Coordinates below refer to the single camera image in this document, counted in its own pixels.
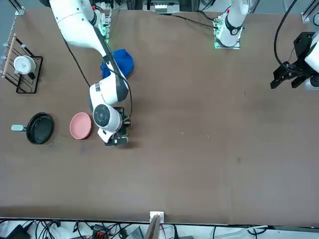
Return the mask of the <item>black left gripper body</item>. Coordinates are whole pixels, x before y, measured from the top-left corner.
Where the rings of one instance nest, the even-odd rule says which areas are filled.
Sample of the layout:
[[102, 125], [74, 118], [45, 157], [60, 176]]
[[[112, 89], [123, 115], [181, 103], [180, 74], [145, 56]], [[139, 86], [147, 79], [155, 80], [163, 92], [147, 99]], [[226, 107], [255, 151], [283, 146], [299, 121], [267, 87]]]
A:
[[288, 68], [292, 69], [292, 71], [288, 73], [289, 77], [309, 75], [315, 72], [305, 62], [305, 58], [307, 57], [311, 48], [314, 34], [314, 32], [301, 32], [294, 40], [294, 51], [297, 59], [293, 63], [290, 63], [290, 60], [284, 62]]

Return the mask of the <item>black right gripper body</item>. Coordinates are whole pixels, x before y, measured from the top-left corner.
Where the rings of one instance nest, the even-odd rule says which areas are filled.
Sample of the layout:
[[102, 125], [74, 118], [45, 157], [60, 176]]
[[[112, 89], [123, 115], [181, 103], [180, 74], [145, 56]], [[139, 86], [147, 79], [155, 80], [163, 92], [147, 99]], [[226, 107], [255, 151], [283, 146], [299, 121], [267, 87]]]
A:
[[117, 146], [121, 144], [128, 143], [128, 134], [127, 130], [120, 130], [116, 132], [113, 136], [111, 136], [107, 142], [104, 143], [105, 146]]

